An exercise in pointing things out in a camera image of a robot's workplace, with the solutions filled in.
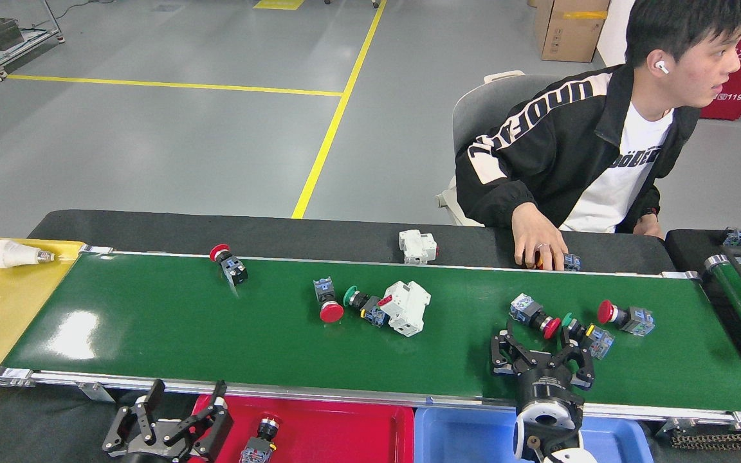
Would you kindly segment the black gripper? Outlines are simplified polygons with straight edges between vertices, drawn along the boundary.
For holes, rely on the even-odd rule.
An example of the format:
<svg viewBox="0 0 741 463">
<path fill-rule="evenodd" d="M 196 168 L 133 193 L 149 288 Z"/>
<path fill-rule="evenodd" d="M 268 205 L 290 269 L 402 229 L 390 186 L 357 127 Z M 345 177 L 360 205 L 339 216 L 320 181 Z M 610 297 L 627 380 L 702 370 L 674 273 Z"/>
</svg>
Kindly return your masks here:
<svg viewBox="0 0 741 463">
<path fill-rule="evenodd" d="M 200 412 L 170 428 L 155 428 L 152 413 L 161 402 L 165 384 L 153 381 L 148 392 L 116 413 L 101 449 L 121 462 L 185 462 L 189 457 L 215 459 L 234 424 L 224 393 L 226 381 L 215 384 L 210 402 Z"/>
<path fill-rule="evenodd" d="M 507 320 L 490 340 L 491 366 L 494 374 L 517 377 L 517 408 L 535 401 L 552 401 L 567 408 L 582 407 L 585 399 L 573 392 L 572 386 L 590 390 L 595 381 L 589 341 L 561 338 L 557 354 L 530 352 L 518 342 L 513 324 Z M 569 361 L 578 367 L 572 372 Z"/>
</svg>

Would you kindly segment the person's right hand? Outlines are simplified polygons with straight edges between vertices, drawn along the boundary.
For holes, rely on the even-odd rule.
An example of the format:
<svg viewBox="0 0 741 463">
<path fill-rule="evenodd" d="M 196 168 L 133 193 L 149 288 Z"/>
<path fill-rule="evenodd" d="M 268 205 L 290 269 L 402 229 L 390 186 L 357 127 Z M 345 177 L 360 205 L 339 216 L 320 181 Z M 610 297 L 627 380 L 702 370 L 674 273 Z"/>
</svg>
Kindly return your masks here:
<svg viewBox="0 0 741 463">
<path fill-rule="evenodd" d="M 514 258 L 527 269 L 564 270 L 569 252 L 562 233 L 532 202 L 518 205 L 511 215 Z"/>
</svg>

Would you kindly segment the person's left hand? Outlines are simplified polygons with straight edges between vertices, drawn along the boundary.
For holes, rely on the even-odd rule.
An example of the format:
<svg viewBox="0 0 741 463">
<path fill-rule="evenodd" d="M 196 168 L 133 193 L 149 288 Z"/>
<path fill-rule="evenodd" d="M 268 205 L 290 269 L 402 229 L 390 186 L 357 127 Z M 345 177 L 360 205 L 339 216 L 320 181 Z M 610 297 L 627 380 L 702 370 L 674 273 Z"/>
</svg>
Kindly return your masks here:
<svg viewBox="0 0 741 463">
<path fill-rule="evenodd" d="M 638 219 L 632 230 L 634 235 L 650 235 L 664 240 L 665 234 L 656 214 L 643 215 Z"/>
</svg>

